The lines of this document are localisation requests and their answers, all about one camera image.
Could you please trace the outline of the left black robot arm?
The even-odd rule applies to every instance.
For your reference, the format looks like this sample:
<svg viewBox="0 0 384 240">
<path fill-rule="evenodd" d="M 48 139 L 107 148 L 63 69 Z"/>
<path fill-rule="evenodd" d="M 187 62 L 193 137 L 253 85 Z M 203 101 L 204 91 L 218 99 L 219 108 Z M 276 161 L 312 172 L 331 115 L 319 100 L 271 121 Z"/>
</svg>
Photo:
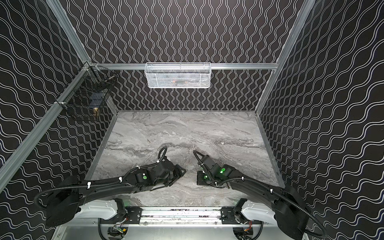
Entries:
<svg viewBox="0 0 384 240">
<path fill-rule="evenodd" d="M 38 193 L 34 204 L 47 214 L 48 227 L 57 227 L 86 215 L 119 223 L 127 214 L 124 201 L 114 198 L 112 203 L 104 203 L 103 198 L 170 187 L 187 172 L 167 158 L 167 149 L 161 148 L 155 163 L 137 166 L 121 177 L 83 181 L 68 177 L 58 187 Z"/>
</svg>

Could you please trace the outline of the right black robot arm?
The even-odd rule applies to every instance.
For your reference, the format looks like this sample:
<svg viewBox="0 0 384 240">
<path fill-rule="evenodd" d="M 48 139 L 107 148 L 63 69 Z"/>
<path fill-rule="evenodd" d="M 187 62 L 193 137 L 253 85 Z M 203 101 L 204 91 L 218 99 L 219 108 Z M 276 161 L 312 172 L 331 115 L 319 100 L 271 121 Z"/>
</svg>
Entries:
<svg viewBox="0 0 384 240">
<path fill-rule="evenodd" d="M 294 188 L 290 186 L 281 188 L 263 183 L 246 176 L 232 166 L 219 166 L 209 155 L 196 150 L 193 154 L 202 168 L 198 172 L 198 185 L 218 189 L 229 188 L 247 195 L 247 200 L 241 200 L 237 204 L 244 219 L 254 220 L 247 217 L 244 211 L 247 202 L 256 200 L 273 212 L 272 219 L 288 237 L 295 240 L 301 240 L 304 234 L 320 239 L 328 237 L 325 226 L 311 213 Z"/>
</svg>

